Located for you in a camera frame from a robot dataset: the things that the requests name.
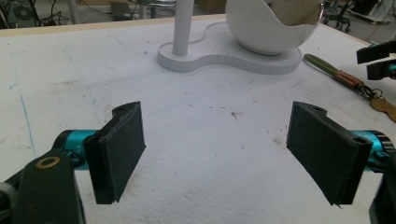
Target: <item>cable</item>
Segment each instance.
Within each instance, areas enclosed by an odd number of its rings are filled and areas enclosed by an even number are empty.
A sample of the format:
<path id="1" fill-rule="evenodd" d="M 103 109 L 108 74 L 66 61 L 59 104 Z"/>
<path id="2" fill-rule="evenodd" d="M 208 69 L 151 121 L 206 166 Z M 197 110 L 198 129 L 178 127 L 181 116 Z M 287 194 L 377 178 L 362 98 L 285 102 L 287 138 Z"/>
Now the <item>cable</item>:
<path id="1" fill-rule="evenodd" d="M 88 18 L 90 18 L 92 16 L 96 16 L 96 15 L 100 15 L 100 14 L 102 14 L 102 13 L 98 12 L 98 13 L 91 14 L 91 15 L 87 16 L 84 20 L 82 20 L 81 23 L 84 23 Z"/>
<path id="2" fill-rule="evenodd" d="M 18 15 L 15 15 L 17 17 L 17 20 L 15 21 L 15 28 L 18 28 L 18 21 L 20 20 L 20 15 L 22 13 L 22 7 L 25 2 L 26 2 L 26 0 L 23 0 L 23 2 L 21 3 L 21 6 L 20 6 L 20 13 Z"/>
<path id="3" fill-rule="evenodd" d="M 384 19 L 382 19 L 382 21 L 378 24 L 378 26 L 375 28 L 375 30 L 373 30 L 373 32 L 367 36 L 367 38 L 364 39 L 364 41 L 369 41 L 369 39 L 378 31 L 379 27 L 381 27 L 382 23 L 385 21 L 385 17 L 386 17 L 386 10 L 385 10 L 385 6 L 384 4 L 381 5 L 382 8 L 384 9 Z"/>
<path id="4" fill-rule="evenodd" d="M 90 7 L 84 0 L 80 0 L 85 6 L 87 6 L 88 8 L 90 8 L 90 9 L 92 9 L 92 10 L 94 10 L 94 11 L 97 11 L 97 12 L 99 12 L 99 13 L 102 13 L 102 14 L 111 14 L 111 12 L 103 12 L 103 11 L 100 11 L 100 10 L 97 10 L 97 9 L 95 9 L 95 8 L 93 8 L 93 7 Z"/>

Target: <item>brown leather strap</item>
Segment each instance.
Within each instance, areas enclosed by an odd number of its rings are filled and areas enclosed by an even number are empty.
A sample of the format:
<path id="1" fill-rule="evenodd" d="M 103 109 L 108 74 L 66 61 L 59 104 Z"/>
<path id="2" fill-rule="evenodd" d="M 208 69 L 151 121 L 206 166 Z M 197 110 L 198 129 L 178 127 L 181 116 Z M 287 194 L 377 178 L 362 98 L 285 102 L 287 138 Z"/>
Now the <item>brown leather strap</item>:
<path id="1" fill-rule="evenodd" d="M 334 78 L 349 87 L 350 89 L 356 89 L 361 85 L 364 85 L 364 82 L 360 79 L 353 77 L 352 75 L 339 70 L 335 75 Z"/>

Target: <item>scuff mark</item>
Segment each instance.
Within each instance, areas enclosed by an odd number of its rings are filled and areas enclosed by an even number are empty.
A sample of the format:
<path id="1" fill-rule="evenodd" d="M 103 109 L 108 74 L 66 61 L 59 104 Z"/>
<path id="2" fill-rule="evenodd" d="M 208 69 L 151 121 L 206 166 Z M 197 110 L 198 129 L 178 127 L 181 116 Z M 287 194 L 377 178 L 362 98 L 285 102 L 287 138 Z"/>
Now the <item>scuff mark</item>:
<path id="1" fill-rule="evenodd" d="M 242 115 L 242 113 L 240 113 L 240 112 L 231 112 L 230 114 L 233 116 L 233 118 L 234 118 L 235 120 L 238 119 L 238 116 Z"/>
<path id="2" fill-rule="evenodd" d="M 17 84 L 11 85 L 11 86 L 9 86 L 9 89 L 12 91 L 12 89 L 13 89 L 14 87 L 16 87 L 16 86 L 18 86 L 18 85 L 17 85 Z"/>

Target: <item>white table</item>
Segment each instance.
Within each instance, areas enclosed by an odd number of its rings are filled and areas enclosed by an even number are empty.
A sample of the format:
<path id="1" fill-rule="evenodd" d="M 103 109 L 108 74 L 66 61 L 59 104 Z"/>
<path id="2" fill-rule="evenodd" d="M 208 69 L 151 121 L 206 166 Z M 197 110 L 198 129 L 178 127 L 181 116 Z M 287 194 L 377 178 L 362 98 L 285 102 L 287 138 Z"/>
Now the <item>white table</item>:
<path id="1" fill-rule="evenodd" d="M 76 172 L 88 223 L 369 223 L 381 175 L 365 172 L 352 205 L 330 206 L 286 149 L 293 101 L 328 110 L 349 130 L 395 124 L 306 63 L 264 76 L 210 65 L 188 74 L 157 62 L 172 19 L 0 31 L 0 179 L 47 152 L 67 129 L 100 129 L 111 109 L 141 101 L 147 148 L 120 203 L 97 205 L 88 172 Z M 195 17 L 191 38 L 224 16 Z M 365 43 L 319 26 L 300 49 L 367 81 Z"/>

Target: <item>lamp base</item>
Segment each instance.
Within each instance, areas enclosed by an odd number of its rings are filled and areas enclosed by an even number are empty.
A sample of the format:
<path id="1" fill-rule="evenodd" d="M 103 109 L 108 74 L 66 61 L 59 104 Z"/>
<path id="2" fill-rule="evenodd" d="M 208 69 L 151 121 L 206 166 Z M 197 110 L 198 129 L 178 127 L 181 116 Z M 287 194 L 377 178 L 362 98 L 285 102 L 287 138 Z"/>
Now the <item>lamp base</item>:
<path id="1" fill-rule="evenodd" d="M 296 70 L 303 58 L 298 48 L 275 56 L 247 50 L 233 37 L 225 21 L 208 25 L 201 38 L 190 42 L 186 56 L 176 56 L 172 47 L 173 43 L 161 45 L 157 61 L 162 67 L 179 73 L 224 64 L 252 73 L 282 75 Z"/>

